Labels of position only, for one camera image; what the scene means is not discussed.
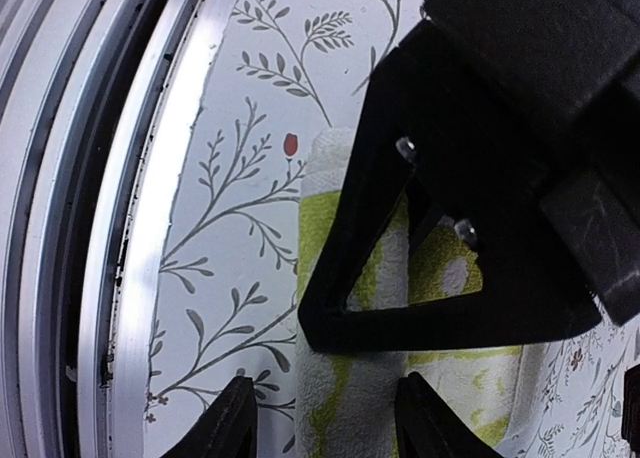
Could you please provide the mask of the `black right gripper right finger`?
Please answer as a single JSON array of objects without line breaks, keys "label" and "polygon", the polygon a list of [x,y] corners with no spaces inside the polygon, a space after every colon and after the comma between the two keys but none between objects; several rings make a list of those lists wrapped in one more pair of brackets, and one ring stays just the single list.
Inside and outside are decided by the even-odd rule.
[{"label": "black right gripper right finger", "polygon": [[400,457],[499,458],[417,372],[399,380],[395,427]]}]

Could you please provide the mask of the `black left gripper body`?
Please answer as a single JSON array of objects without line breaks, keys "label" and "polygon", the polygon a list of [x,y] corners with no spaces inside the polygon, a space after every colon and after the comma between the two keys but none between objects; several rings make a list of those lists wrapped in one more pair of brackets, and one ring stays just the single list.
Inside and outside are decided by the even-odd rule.
[{"label": "black left gripper body", "polygon": [[639,0],[426,0],[556,161],[542,208],[610,319],[639,312]]}]

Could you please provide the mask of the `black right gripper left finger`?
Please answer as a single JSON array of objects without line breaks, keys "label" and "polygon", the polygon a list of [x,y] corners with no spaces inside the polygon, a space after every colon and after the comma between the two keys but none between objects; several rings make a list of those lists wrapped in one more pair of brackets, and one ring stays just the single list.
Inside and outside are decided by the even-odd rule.
[{"label": "black right gripper left finger", "polygon": [[236,376],[162,458],[256,458],[257,431],[253,381]]}]

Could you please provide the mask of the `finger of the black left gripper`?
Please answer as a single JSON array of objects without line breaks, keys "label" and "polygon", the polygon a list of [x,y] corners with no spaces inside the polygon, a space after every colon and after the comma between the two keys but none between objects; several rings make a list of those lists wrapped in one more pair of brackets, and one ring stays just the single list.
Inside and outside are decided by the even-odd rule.
[{"label": "finger of the black left gripper", "polygon": [[[374,69],[334,222],[298,308],[321,353],[456,350],[563,340],[594,328],[586,280],[528,180],[468,104],[485,98],[460,52],[418,23]],[[401,203],[416,252],[443,218],[477,255],[467,295],[351,311],[346,302]]]}]

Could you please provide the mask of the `green crocodile pattern towel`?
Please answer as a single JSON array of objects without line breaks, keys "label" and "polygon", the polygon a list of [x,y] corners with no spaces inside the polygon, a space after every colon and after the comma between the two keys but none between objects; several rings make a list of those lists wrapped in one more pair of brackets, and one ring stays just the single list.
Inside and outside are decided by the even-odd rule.
[{"label": "green crocodile pattern towel", "polygon": [[[354,133],[327,128],[313,140],[301,185],[297,288],[304,291],[334,220]],[[416,252],[400,207],[379,239],[348,304],[356,311],[403,307],[478,291],[474,254],[442,219]],[[516,421],[519,346],[431,352],[323,355],[296,339],[296,452],[301,457],[394,457],[398,380],[420,374],[486,444]]]}]

